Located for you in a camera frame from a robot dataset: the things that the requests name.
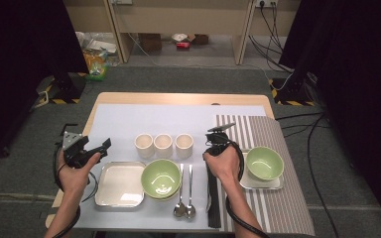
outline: paper cup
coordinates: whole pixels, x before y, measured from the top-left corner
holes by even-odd
[[[193,150],[193,137],[189,134],[181,134],[176,138],[176,154],[180,159],[189,158]]]
[[[160,134],[154,139],[156,155],[159,159],[169,159],[173,155],[173,140],[168,134]]]
[[[150,159],[155,153],[153,137],[149,134],[138,135],[135,138],[135,148],[141,158]]]

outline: cardboard box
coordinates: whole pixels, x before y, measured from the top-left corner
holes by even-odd
[[[207,45],[209,43],[209,36],[195,34],[192,43],[195,45]]]
[[[162,36],[160,34],[138,34],[141,47],[145,52],[156,52],[160,51],[163,47]]]

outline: green bowl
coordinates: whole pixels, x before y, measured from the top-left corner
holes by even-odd
[[[155,199],[172,197],[181,186],[181,172],[172,161],[158,159],[148,164],[142,172],[144,192]]]
[[[262,180],[276,179],[284,171],[283,159],[268,147],[251,149],[246,157],[246,165],[252,175]]]

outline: metal tray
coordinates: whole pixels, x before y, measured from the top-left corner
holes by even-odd
[[[107,163],[101,172],[95,203],[100,206],[135,207],[144,199],[141,162]]]

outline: gray striped placemat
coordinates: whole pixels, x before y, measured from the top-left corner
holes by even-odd
[[[263,116],[216,115],[216,126],[235,122],[225,133],[241,149],[269,147],[284,160],[284,186],[281,189],[245,189],[246,199],[267,233],[293,233],[315,236],[312,219],[299,184],[280,124]],[[225,192],[218,187],[221,231],[234,231],[225,209]]]

